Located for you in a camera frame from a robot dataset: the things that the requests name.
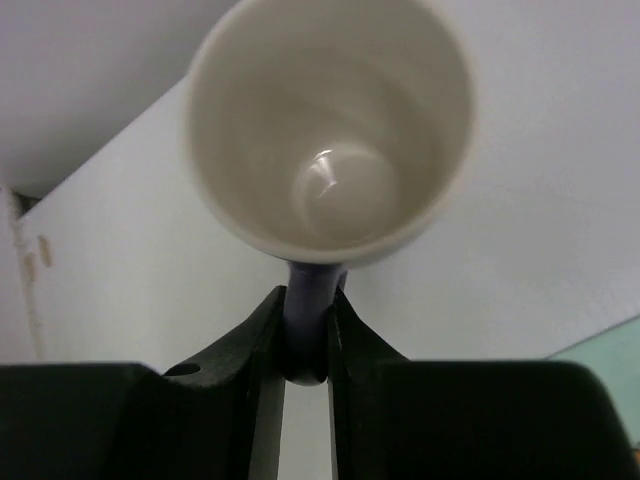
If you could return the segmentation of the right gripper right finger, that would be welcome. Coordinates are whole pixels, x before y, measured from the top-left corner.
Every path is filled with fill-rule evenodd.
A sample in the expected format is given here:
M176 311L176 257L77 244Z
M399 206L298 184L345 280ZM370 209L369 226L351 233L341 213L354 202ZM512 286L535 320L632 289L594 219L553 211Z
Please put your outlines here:
M603 383L565 361L413 361L343 293L327 320L337 479L635 479Z

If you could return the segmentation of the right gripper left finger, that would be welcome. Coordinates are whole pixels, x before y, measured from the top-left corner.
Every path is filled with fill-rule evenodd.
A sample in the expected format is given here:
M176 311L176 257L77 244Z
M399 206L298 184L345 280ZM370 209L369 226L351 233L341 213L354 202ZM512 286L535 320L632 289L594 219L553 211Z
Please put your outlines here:
M285 290L164 373L142 364L1 370L5 479L274 479Z

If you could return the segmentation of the green cartoon print cloth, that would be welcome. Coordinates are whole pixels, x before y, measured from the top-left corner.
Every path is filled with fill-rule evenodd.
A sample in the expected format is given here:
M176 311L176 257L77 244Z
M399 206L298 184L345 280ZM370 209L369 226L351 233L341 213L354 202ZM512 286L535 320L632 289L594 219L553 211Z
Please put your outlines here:
M550 360L579 363L607 387L617 412L639 449L639 317L565 348Z

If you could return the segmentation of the purple ceramic mug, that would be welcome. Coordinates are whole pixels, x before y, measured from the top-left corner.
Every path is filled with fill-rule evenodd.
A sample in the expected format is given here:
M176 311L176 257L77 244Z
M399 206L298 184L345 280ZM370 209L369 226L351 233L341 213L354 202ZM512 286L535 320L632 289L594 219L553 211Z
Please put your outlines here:
M185 77L185 163L213 217L288 264L280 367L328 375L349 269L429 226L477 123L471 62L429 1L240 1Z

